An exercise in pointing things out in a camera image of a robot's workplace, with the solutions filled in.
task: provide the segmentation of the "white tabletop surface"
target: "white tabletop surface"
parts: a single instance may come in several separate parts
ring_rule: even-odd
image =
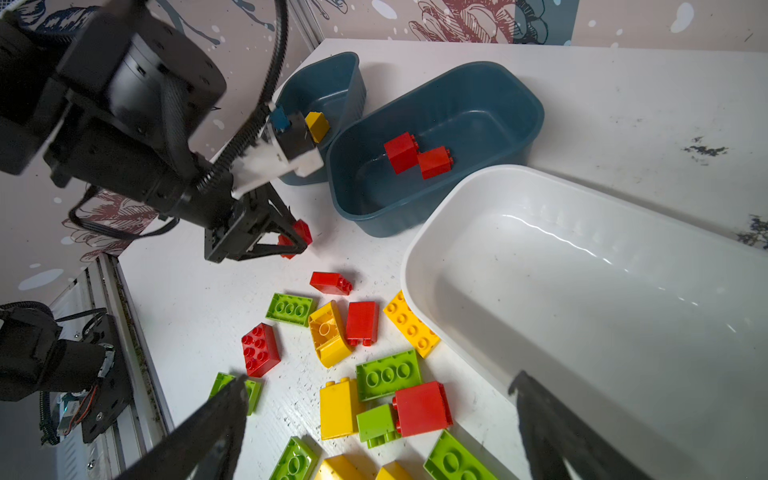
[[[457,65],[495,61],[544,105],[529,166],[729,237],[745,230],[751,214],[768,215],[768,55],[330,39],[303,65],[342,51],[360,57],[366,114]],[[726,150],[710,157],[684,150],[691,146]],[[402,256],[417,229],[369,237],[336,213],[327,184],[274,184],[315,240],[292,260],[208,263],[202,229],[184,222],[120,257],[175,425],[205,402],[217,372],[244,371],[240,337],[265,321],[275,292],[314,296],[320,305],[336,299],[346,318],[347,302],[376,300],[383,308],[400,290]],[[344,273],[352,294],[320,295],[309,285],[316,270]],[[248,418],[236,478],[269,478],[292,435],[311,437],[318,453],[350,455],[366,474],[398,460],[414,478],[425,477],[420,465],[437,433],[373,450],[356,435],[319,439],[325,382],[409,348],[383,313],[379,325],[377,344],[331,369],[316,358],[308,329],[276,325],[283,360],[266,375]],[[512,473],[530,478],[515,407],[445,344],[421,365],[427,379],[445,384],[455,421]]]

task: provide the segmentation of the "white spot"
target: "white spot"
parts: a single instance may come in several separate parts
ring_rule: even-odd
[[[382,17],[388,18],[390,20],[395,20],[397,18],[397,12],[395,12],[395,9],[382,2],[382,0],[373,0],[371,5],[373,5],[373,8],[375,8]]]
[[[690,25],[693,19],[694,7],[688,2],[681,3],[680,6],[677,7],[677,18],[675,18],[675,21],[670,27],[670,31],[672,33],[680,33],[688,28],[688,25]]]
[[[32,290],[33,288],[37,288],[39,286],[48,285],[50,282],[59,278],[62,273],[64,273],[64,271],[61,268],[54,268],[53,270],[40,272],[37,275],[30,276],[28,279],[21,282],[18,285],[18,289],[21,291]]]

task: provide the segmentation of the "green toy brick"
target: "green toy brick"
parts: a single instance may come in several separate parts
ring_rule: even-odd
[[[356,370],[360,402],[394,395],[398,390],[422,384],[415,350],[361,363]]]
[[[390,404],[359,413],[357,415],[357,429],[360,432],[360,441],[367,442],[369,449],[402,437],[395,428],[395,419],[392,417]]]
[[[270,308],[266,311],[266,317],[277,322],[309,326],[313,303],[311,298],[275,293]]]
[[[453,435],[443,430],[440,439],[424,463],[435,480],[498,480]]]
[[[227,383],[231,382],[232,380],[235,380],[235,377],[232,375],[227,375],[226,373],[219,372],[218,375],[216,375],[216,380],[214,381],[214,387],[210,390],[210,395],[208,398],[212,398],[214,395],[216,395]],[[248,413],[247,415],[250,415],[256,410],[256,405],[259,403],[259,397],[261,396],[261,384],[258,382],[254,382],[253,380],[246,380],[245,381],[245,390],[248,391]]]
[[[291,437],[270,480],[307,480],[317,465],[317,455],[299,437]]]

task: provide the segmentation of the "white plastic container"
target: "white plastic container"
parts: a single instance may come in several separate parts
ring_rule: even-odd
[[[522,369],[653,478],[763,478],[768,255],[527,167],[464,179],[406,301],[506,394]]]

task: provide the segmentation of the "patterned wallpaper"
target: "patterned wallpaper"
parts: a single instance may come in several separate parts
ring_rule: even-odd
[[[29,0],[20,12],[29,28],[74,31],[93,15],[98,4],[99,0]],[[190,148],[210,159],[256,104],[274,46],[273,3],[153,0],[148,7],[153,15],[174,25],[203,48],[227,79],[227,93],[190,139]],[[309,53],[296,24],[291,22],[281,81]],[[6,206],[2,211],[6,235],[0,243],[6,252],[0,303],[22,299],[50,303],[100,252],[117,255],[128,245],[71,224],[67,212],[82,197],[85,184],[72,180],[59,189],[49,174],[41,158],[35,158],[20,177],[0,173],[0,201]],[[102,192],[84,205],[79,216],[141,232],[155,213],[120,195]]]
[[[306,0],[327,38],[768,51],[766,0]]]

